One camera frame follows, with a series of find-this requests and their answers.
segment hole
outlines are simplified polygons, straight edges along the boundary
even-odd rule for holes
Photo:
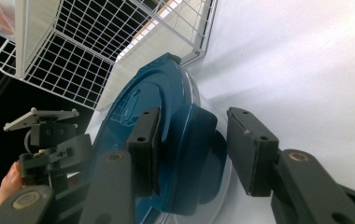
[[[111,223],[111,215],[109,214],[99,215],[95,220],[95,224],[108,224],[108,223]]]
[[[332,217],[333,217],[334,221],[336,221],[337,223],[340,223],[340,224],[353,224],[352,220],[349,217],[344,216],[341,213],[333,213]]]
[[[121,154],[117,154],[117,153],[113,153],[113,154],[108,155],[106,157],[106,161],[108,161],[108,162],[120,161],[121,159],[122,159],[122,155]]]

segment blue plastic lid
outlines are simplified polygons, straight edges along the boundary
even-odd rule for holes
[[[94,142],[96,161],[122,148],[142,112],[160,108],[161,195],[136,199],[136,223],[154,218],[159,211],[192,213],[219,190],[226,151],[224,146],[211,147],[217,119],[197,106],[198,90],[179,63],[178,57],[166,53],[142,67],[110,108]],[[212,177],[203,177],[209,172]]]

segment white wire shelf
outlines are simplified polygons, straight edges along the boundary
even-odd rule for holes
[[[23,27],[29,46],[7,41],[0,48],[0,71],[99,110],[112,104],[138,68],[165,52],[184,63],[204,56],[215,5],[216,0],[62,0],[42,36],[30,37],[30,27]],[[24,14],[32,15],[33,7]]]

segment round container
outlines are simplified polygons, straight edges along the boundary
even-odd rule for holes
[[[142,112],[161,111],[161,194],[135,200],[136,223],[212,223],[229,188],[225,119],[206,111],[180,59],[164,54],[139,69],[109,109],[93,147],[96,158],[122,148]]]

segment screw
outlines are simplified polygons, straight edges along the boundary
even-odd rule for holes
[[[51,129],[47,129],[46,130],[46,135],[51,135],[52,134],[52,130]]]
[[[15,209],[22,209],[27,206],[31,206],[39,200],[40,194],[37,191],[30,191],[22,194],[19,198],[17,198],[12,204],[12,207]]]
[[[291,152],[289,153],[289,157],[294,161],[307,162],[309,160],[306,154],[301,152]]]

